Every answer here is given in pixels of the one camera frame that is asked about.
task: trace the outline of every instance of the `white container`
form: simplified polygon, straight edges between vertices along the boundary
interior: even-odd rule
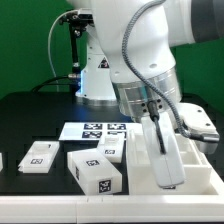
[[[130,130],[127,137],[127,169],[130,195],[207,195],[216,194],[211,185],[212,166],[200,153],[194,141],[176,135],[180,155],[186,173],[184,184],[162,189],[156,184],[150,159],[141,132]]]

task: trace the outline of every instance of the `white cable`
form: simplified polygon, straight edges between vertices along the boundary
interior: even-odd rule
[[[55,78],[57,77],[57,73],[55,72],[55,68],[54,68],[54,65],[53,65],[53,62],[52,62],[52,58],[51,58],[52,33],[53,33],[54,28],[57,25],[58,21],[61,19],[61,17],[66,16],[67,14],[73,13],[73,12],[77,12],[77,10],[71,10],[71,11],[65,12],[65,13],[61,14],[60,16],[58,16],[58,18],[54,21],[53,25],[51,26],[51,29],[50,29],[50,32],[49,32],[49,35],[48,35],[48,60],[49,60],[50,66],[51,66],[51,71],[52,71]]]

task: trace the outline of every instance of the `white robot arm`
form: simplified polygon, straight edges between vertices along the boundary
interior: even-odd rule
[[[182,125],[183,120],[187,123],[189,115],[185,111],[189,107],[179,104],[181,94],[169,45],[194,42],[191,27],[182,26],[185,31],[182,39],[174,41],[171,36],[169,41],[163,0],[84,2],[89,3],[86,7],[92,10],[100,46],[109,60],[110,78],[120,111],[142,123],[157,184],[164,188],[183,183],[185,174],[172,126],[174,118],[184,137],[215,146],[219,140],[213,125],[201,127],[199,121],[193,128],[190,126],[189,131]],[[175,5],[175,13],[181,11],[180,1],[167,2]],[[191,3],[190,0],[182,2],[187,4],[186,7]],[[178,25],[180,23],[189,25],[187,19],[179,21]],[[206,115],[199,120],[211,123]]]

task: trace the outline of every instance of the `black table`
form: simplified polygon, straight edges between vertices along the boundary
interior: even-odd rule
[[[223,148],[222,115],[200,98],[186,95],[185,102],[196,103],[206,110],[221,133],[218,153],[208,156],[216,171],[223,175],[219,164]],[[69,93],[12,93],[0,100],[0,152],[3,170],[0,173],[0,196],[83,195],[67,168],[67,152],[94,148],[97,142],[61,142],[48,174],[23,174],[18,165],[34,141],[57,141],[65,122],[131,122],[118,107],[93,107],[73,102]],[[128,194],[125,154],[122,165],[123,191]]]

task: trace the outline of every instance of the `green backdrop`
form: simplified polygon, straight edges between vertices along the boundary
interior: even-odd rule
[[[29,91],[53,77],[47,57],[48,32],[68,9],[65,0],[0,0],[0,98]],[[83,43],[80,49],[83,67]],[[173,53],[182,90],[199,95],[224,114],[224,40],[184,45]],[[68,74],[71,54],[66,25],[55,29],[52,55],[57,74]]]

